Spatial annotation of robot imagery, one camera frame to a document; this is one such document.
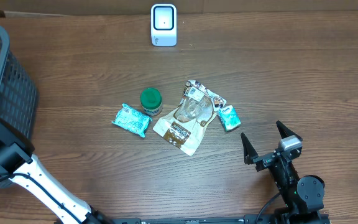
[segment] white rectangular device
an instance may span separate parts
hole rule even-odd
[[[177,9],[173,4],[155,4],[151,10],[151,38],[154,46],[177,44]]]

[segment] brown label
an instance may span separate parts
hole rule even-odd
[[[173,144],[174,146],[180,148],[186,140],[189,138],[191,133],[189,130],[185,129],[176,122],[173,122],[168,128],[167,132],[164,134],[164,139]]]

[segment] gray plastic basket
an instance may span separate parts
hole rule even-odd
[[[38,97],[34,82],[9,50],[9,36],[0,26],[0,117],[29,139]],[[10,184],[6,180],[0,187]]]

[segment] blue and white package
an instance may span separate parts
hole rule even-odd
[[[240,118],[237,116],[236,110],[232,105],[220,109],[218,111],[218,116],[226,131],[233,130],[241,124]]]
[[[149,116],[123,103],[122,109],[117,113],[116,120],[111,122],[144,138],[144,132],[151,121],[152,119]]]

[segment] snack package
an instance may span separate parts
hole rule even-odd
[[[218,111],[218,116],[226,131],[233,130],[241,124],[240,118],[237,116],[236,110],[232,105],[220,109]]]
[[[144,138],[144,132],[151,121],[152,119],[149,116],[123,103],[122,109],[117,113],[116,120],[112,123]]]
[[[206,127],[226,100],[196,80],[188,80],[178,108],[161,117],[153,130],[192,156],[203,140]]]

